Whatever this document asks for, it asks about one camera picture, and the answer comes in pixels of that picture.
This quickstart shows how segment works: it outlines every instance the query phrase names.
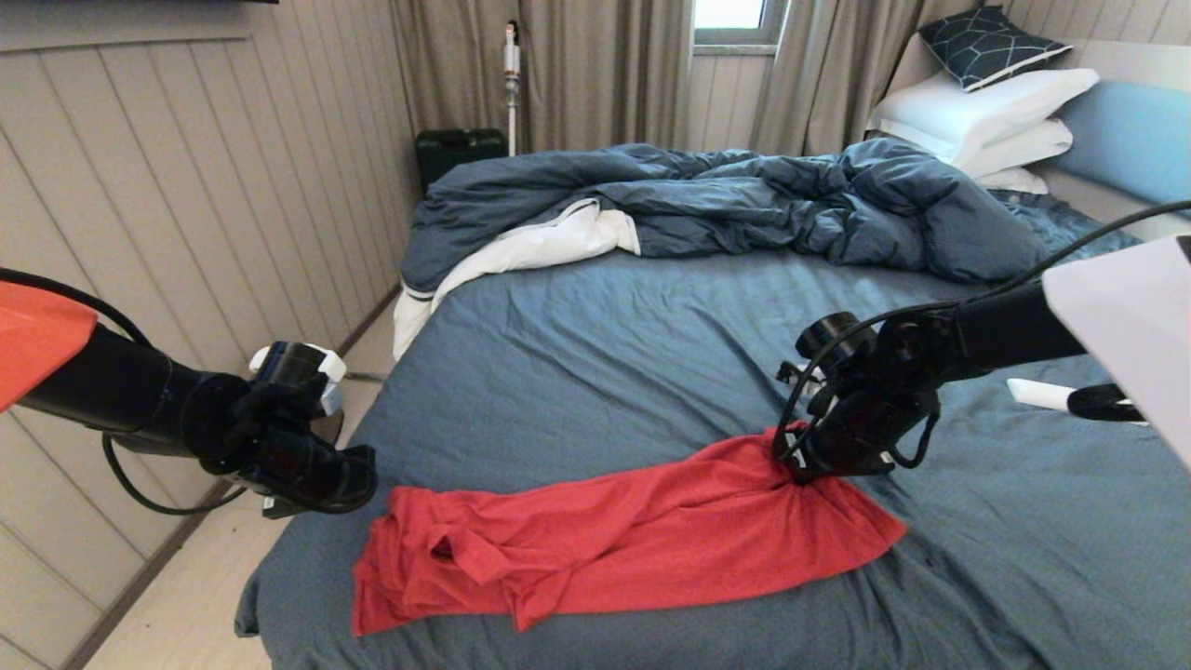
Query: window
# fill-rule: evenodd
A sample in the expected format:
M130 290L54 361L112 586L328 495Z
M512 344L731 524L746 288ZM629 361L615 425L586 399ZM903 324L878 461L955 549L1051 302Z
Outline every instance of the window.
M696 45L778 43L786 0L696 0Z

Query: dark blue pillow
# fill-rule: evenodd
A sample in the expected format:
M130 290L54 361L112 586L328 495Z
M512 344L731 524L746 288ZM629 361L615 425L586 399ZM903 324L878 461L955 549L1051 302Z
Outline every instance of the dark blue pillow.
M980 7L923 27L918 35L964 88L978 88L1045 68L1071 50L1009 23L1000 7Z

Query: floor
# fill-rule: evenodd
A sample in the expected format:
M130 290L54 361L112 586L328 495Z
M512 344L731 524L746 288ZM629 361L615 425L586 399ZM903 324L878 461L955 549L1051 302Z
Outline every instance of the floor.
M393 368L392 305L348 353L348 370L388 375ZM341 446L380 392L379 384L343 383ZM232 633L241 588L276 541L285 521L261 516L261 499L244 495L218 509L149 586L99 649L87 670L267 670L256 638Z

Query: white robot part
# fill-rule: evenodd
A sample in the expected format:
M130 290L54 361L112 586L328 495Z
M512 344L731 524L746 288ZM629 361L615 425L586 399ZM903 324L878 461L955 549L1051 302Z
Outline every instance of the white robot part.
M326 388L323 389L323 397L318 400L318 405L323 408L325 417L331 417L339 412L339 408L343 407L343 392L339 390L339 386L328 383Z
M318 345L311 345L310 343L304 343L304 344L307 347L323 352L325 358L323 358L323 363L319 364L318 371L326 375L326 378L330 381L332 386L338 384L339 382L343 381L343 376L348 374L348 364L343 363L343 359L339 358L339 355L325 347L319 347ZM248 370L250 370L251 372L260 372L261 367L264 365L264 357L267 357L268 353L269 353L269 347L263 347L261 350L257 350L257 352L252 355L252 359L248 362Z
M1005 381L1009 394L1014 400L1027 406L1053 409L1055 412L1068 413L1067 399L1075 392L1071 387L1047 384L1033 380L1019 380L1012 377ZM1133 405L1133 401L1121 401L1118 405ZM1134 426L1149 426L1146 421L1131 421Z
M1042 274L1050 311L1191 468L1191 234Z

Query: orange robot part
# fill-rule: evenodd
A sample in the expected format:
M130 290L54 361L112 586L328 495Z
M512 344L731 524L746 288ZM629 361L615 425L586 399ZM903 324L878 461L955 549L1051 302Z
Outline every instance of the orange robot part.
M0 412L82 351L94 328L91 307L0 281Z

